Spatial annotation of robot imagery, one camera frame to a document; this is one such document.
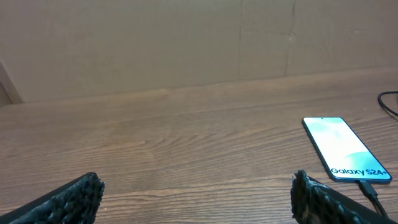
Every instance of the wood grain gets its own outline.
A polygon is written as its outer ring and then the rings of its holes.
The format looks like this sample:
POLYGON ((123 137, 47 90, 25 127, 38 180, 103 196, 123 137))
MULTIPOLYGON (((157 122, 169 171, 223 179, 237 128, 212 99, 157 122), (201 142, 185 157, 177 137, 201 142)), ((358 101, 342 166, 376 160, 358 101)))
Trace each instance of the wood grain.
MULTIPOLYGON (((372 208, 327 177, 301 119, 343 117, 396 179, 398 122, 376 99, 396 89, 378 68, 8 105, 0 213, 88 171, 106 181, 96 223, 294 223, 298 169, 372 208)), ((375 187, 398 221, 397 182, 375 187)))

